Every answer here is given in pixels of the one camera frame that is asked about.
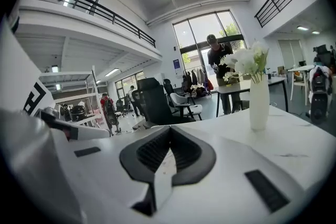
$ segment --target black mesh chair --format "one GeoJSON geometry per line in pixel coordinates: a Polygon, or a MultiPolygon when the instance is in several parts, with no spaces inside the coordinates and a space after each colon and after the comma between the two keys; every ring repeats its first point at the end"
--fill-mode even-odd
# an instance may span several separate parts
{"type": "Polygon", "coordinates": [[[154,78],[138,81],[138,89],[132,92],[134,101],[145,116],[144,127],[193,122],[194,119],[174,117],[167,104],[163,86],[154,78]]]}

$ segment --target man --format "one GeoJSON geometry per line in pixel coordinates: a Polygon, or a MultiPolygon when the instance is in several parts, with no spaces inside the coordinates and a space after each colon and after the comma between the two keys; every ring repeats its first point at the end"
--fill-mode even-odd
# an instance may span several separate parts
{"type": "MultiPolygon", "coordinates": [[[[226,72],[230,72],[230,67],[228,67],[227,65],[220,66],[219,63],[225,55],[233,54],[233,52],[229,46],[222,47],[220,44],[218,44],[217,38],[213,34],[208,35],[206,41],[211,47],[211,49],[208,51],[208,62],[216,73],[218,86],[227,85],[227,82],[224,81],[223,76],[226,72]]],[[[222,100],[224,114],[231,114],[229,96],[227,95],[225,100],[224,95],[221,94],[220,98],[222,100]]],[[[231,98],[233,102],[240,101],[239,93],[232,94],[231,98]]]]}
{"type": "MultiPolygon", "coordinates": [[[[132,85],[130,90],[128,91],[128,95],[130,96],[130,99],[131,99],[131,103],[132,103],[132,106],[133,106],[133,110],[136,114],[137,117],[139,117],[139,114],[138,114],[138,110],[136,109],[137,108],[137,104],[132,96],[132,92],[134,91],[134,86],[132,85]]],[[[140,114],[141,116],[143,116],[142,112],[141,112],[141,109],[138,107],[139,111],[140,111],[140,114]]]]}

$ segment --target recessed ceiling light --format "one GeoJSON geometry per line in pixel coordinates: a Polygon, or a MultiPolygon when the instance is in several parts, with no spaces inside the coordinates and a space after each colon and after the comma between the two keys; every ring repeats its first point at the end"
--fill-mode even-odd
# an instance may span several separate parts
{"type": "Polygon", "coordinates": [[[114,68],[110,73],[106,74],[105,77],[108,77],[109,75],[113,74],[114,72],[118,71],[119,68],[114,68]]]}
{"type": "Polygon", "coordinates": [[[303,31],[307,31],[308,30],[308,28],[305,28],[305,27],[302,27],[302,26],[298,26],[298,29],[303,30],[303,31]]]}
{"type": "Polygon", "coordinates": [[[51,70],[53,73],[57,73],[58,72],[58,66],[51,66],[51,70]]]}

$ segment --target black slot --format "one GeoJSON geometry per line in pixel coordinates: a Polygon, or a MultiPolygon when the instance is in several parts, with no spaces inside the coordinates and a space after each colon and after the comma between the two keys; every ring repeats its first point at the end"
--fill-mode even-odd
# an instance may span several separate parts
{"type": "Polygon", "coordinates": [[[249,171],[245,173],[245,176],[262,198],[270,212],[273,213],[289,203],[289,200],[261,171],[249,171]]]}
{"type": "Polygon", "coordinates": [[[85,148],[84,150],[74,151],[74,154],[79,158],[79,157],[90,155],[90,154],[93,154],[99,151],[100,151],[100,148],[94,146],[94,147],[85,148]]]}

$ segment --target white desk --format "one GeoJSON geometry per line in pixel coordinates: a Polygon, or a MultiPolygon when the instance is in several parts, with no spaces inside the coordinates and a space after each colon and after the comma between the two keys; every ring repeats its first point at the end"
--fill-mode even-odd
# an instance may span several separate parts
{"type": "Polygon", "coordinates": [[[179,124],[251,146],[291,175],[304,190],[322,180],[334,164],[336,137],[281,109],[270,106],[266,129],[254,132],[249,110],[179,124]]]}
{"type": "MultiPolygon", "coordinates": [[[[282,84],[283,87],[283,94],[285,95],[285,105],[286,105],[286,112],[288,112],[288,100],[287,100],[287,90],[286,90],[286,85],[285,85],[285,80],[286,78],[281,78],[281,77],[271,77],[270,80],[268,80],[268,85],[276,85],[276,84],[282,84]]],[[[229,95],[233,93],[241,93],[241,92],[248,92],[250,91],[251,88],[251,80],[243,80],[242,82],[232,84],[231,86],[219,86],[216,88],[216,91],[218,92],[217,95],[217,112],[216,112],[216,117],[218,117],[218,112],[219,112],[219,100],[221,95],[229,95]]]]}
{"type": "Polygon", "coordinates": [[[313,69],[315,66],[314,65],[308,65],[308,66],[303,66],[303,67],[295,67],[292,69],[289,69],[288,72],[302,72],[303,73],[303,83],[302,82],[294,82],[294,74],[292,74],[292,93],[290,94],[290,100],[292,101],[293,99],[293,90],[294,90],[294,85],[296,86],[302,86],[305,89],[305,95],[304,95],[304,104],[307,105],[307,91],[308,91],[308,76],[307,73],[313,69]]]}

